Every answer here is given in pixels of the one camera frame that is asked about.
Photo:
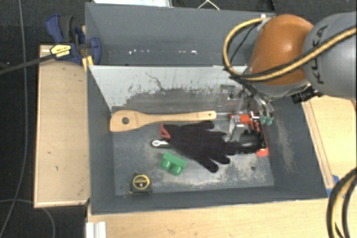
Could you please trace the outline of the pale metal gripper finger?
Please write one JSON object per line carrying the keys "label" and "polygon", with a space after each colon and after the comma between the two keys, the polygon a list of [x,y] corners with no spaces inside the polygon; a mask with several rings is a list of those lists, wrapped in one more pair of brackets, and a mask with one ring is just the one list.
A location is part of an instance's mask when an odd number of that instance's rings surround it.
{"label": "pale metal gripper finger", "polygon": [[237,133],[238,140],[243,140],[243,138],[247,135],[247,125],[243,123],[237,124]]}
{"label": "pale metal gripper finger", "polygon": [[227,140],[232,140],[234,132],[237,127],[238,118],[236,116],[231,116],[228,122],[228,133]]}

